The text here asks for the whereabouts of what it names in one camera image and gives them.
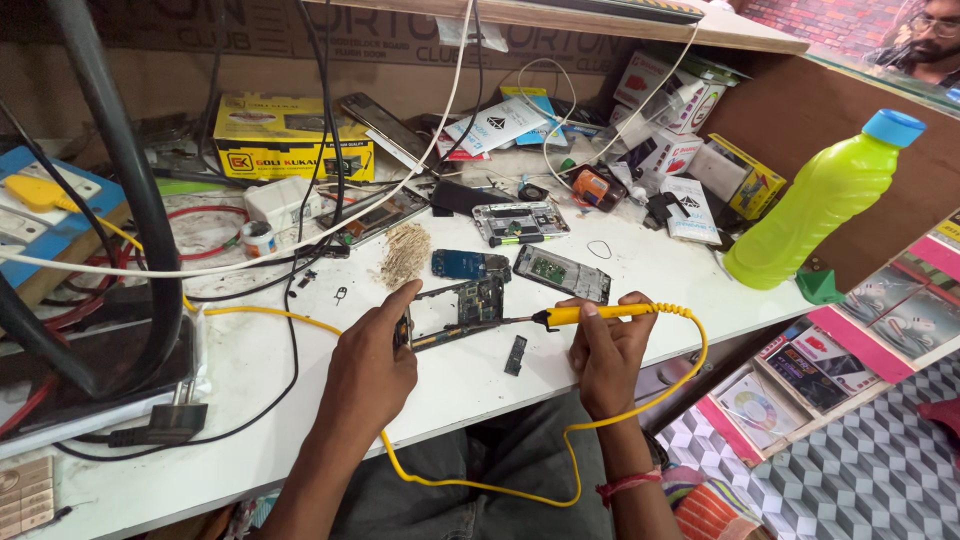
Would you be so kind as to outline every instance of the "eyeglasses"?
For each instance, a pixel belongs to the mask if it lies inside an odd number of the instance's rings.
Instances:
[[[910,28],[914,32],[924,33],[933,27],[933,33],[937,37],[956,37],[957,34],[960,34],[960,22],[947,22],[940,20],[936,17],[932,17],[926,13],[920,13],[912,20],[910,20]]]

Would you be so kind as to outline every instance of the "white workbench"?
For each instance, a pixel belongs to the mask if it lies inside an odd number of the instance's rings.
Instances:
[[[610,274],[612,302],[630,291],[640,290],[654,301],[690,307],[703,322],[712,342],[765,327],[812,308],[792,282],[774,290],[756,291],[731,281],[707,248],[670,239],[666,230],[654,233],[643,229],[636,222],[635,209],[623,207],[613,214],[582,211],[568,202],[558,186],[555,193],[563,195],[559,198],[564,203],[564,218],[573,233],[538,246],[595,265]],[[216,195],[216,199],[177,196],[169,198],[167,203],[170,208],[183,208],[239,201],[223,196]],[[236,231],[238,219],[239,216],[227,213],[216,217],[197,214],[194,219],[176,220],[175,234],[183,251],[193,253],[230,237]],[[491,251],[465,216],[435,218],[428,210],[413,223],[429,232],[431,250]],[[191,239],[190,231],[202,233]],[[313,231],[316,230],[311,228],[307,233]],[[198,238],[204,237],[214,241],[201,245],[204,242]],[[587,243],[597,239],[609,244],[612,258],[601,259],[587,249]],[[596,249],[605,255],[602,246]],[[207,266],[236,261],[242,257],[237,251],[194,264]],[[511,260],[518,251],[518,246],[495,250]],[[354,249],[349,259],[322,259],[313,266],[320,276],[303,289],[293,288],[299,296],[291,299],[291,309],[345,330],[388,294],[375,280],[385,255],[386,239],[381,236]],[[222,280],[220,277],[195,278],[187,280],[185,287],[194,295],[226,294],[287,270],[283,265],[239,272]],[[454,283],[433,277],[428,262],[420,277],[424,281],[423,290]],[[341,286],[348,288],[348,294],[336,306],[333,296]],[[221,305],[281,308],[281,294],[282,287],[277,286]],[[514,276],[506,285],[504,314],[530,315],[564,298],[559,291]],[[426,301],[430,303],[429,309],[414,310],[418,334],[452,313],[449,303],[443,305],[443,301],[443,297],[437,297]],[[207,322],[208,378],[213,391],[206,398],[210,408],[206,428],[201,433],[203,437],[230,430],[252,418],[279,394],[293,374],[291,342],[283,318],[234,313],[213,316]],[[402,447],[570,390],[576,380],[567,365],[565,351],[573,331],[573,327],[564,327],[559,332],[547,333],[533,323],[515,324],[420,353],[420,380],[387,432],[396,446]],[[517,334],[526,337],[529,344],[519,377],[512,377],[503,373],[503,368]],[[300,345],[297,385],[270,414],[226,440],[115,463],[83,461],[50,447],[0,462],[0,466],[8,468],[52,454],[56,463],[57,508],[75,506],[59,524],[32,532],[31,538],[125,538],[279,486],[314,421],[336,336],[297,324],[297,340]],[[662,314],[651,335],[644,365],[699,347],[698,333],[690,321]],[[110,452],[98,445],[75,441],[67,444],[89,453]],[[377,440],[369,455],[381,452],[382,444]]]

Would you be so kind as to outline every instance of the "power plug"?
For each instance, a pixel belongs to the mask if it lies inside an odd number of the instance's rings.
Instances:
[[[192,380],[187,385],[186,399],[180,402],[183,383],[177,383],[174,402],[169,405],[154,405],[150,423],[146,426],[113,431],[107,437],[111,448],[141,445],[170,445],[186,442],[199,433],[206,422],[207,404],[193,404]]]

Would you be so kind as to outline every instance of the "white plastic bottle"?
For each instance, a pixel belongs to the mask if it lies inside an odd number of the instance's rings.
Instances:
[[[613,163],[660,129],[676,122],[686,104],[703,87],[703,81],[696,81],[692,85],[681,86],[672,94],[668,94],[662,88],[657,90],[639,114],[634,115],[631,112],[626,118],[593,137],[591,140],[593,148],[600,152],[617,134],[620,134],[620,138],[610,145],[610,148],[600,156],[600,160],[604,163]]]

